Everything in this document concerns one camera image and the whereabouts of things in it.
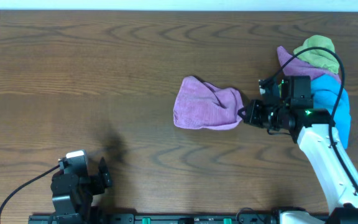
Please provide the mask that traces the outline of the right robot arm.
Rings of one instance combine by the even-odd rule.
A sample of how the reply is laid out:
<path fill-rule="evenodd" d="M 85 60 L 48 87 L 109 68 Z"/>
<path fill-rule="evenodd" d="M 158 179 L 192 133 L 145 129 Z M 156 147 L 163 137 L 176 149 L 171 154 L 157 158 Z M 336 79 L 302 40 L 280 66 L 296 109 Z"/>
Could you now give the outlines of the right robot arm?
<path fill-rule="evenodd" d="M 346 154 L 332 113 L 313 106 L 309 77 L 286 77 L 280 84 L 261 80 L 261 100 L 237 112 L 270 135 L 287 134 L 303 151 L 326 197 L 326 223 L 358 223 L 358 172 Z"/>

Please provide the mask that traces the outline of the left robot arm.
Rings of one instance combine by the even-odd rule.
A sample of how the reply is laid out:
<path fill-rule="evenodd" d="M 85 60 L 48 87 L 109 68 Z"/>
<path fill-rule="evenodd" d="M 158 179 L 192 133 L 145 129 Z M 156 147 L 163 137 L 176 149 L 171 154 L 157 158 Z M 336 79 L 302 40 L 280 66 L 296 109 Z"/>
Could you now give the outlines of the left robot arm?
<path fill-rule="evenodd" d="M 112 186 L 112 179 L 104 158 L 98 173 L 88 174 L 85 156 L 65 157 L 60 160 L 60 171 L 52 178 L 52 202 L 55 212 L 48 223 L 107 223 L 106 214 L 92 206 L 93 197 L 105 193 Z"/>

